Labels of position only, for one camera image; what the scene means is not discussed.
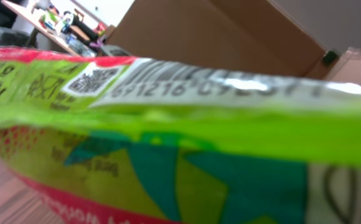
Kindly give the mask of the green Haribo candy bag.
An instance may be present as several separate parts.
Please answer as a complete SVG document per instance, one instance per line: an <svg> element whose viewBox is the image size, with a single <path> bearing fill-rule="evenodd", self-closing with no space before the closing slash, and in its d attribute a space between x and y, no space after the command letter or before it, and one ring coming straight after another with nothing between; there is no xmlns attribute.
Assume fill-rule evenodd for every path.
<svg viewBox="0 0 361 224"><path fill-rule="evenodd" d="M361 223L361 86L2 47L0 159L65 223Z"/></svg>

